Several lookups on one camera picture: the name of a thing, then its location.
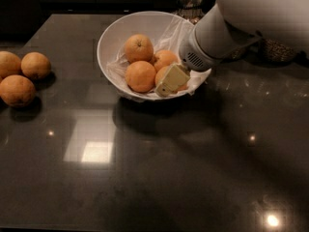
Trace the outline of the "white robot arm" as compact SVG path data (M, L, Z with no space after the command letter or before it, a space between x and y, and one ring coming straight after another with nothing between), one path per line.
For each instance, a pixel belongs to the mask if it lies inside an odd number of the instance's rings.
M234 50L264 38L309 52L309 0L216 0L183 38L179 64L169 67L154 91L167 97L192 71L205 72Z

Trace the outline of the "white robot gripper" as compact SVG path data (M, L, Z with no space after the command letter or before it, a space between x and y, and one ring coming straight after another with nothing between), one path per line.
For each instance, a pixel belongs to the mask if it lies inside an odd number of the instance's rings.
M215 30L194 27L183 37L179 46L179 56L183 63L173 63L158 85L154 88L157 95L168 97L188 82L188 70L198 73L205 72L222 62L215 56L216 49L220 48L219 35Z

